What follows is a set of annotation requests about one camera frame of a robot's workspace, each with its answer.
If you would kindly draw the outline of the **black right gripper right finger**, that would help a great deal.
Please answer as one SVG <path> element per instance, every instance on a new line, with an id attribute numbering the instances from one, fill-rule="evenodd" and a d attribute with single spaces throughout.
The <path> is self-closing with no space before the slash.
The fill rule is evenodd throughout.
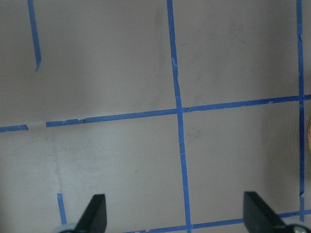
<path id="1" fill-rule="evenodd" d="M 243 223 L 249 233 L 285 233 L 286 224 L 254 191 L 243 194 Z"/>

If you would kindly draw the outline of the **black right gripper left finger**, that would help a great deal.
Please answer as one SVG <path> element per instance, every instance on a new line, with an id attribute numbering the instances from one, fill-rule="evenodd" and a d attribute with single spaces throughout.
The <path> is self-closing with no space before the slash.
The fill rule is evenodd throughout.
<path id="1" fill-rule="evenodd" d="M 74 228 L 75 233 L 104 233 L 107 228 L 105 194 L 94 195 Z"/>

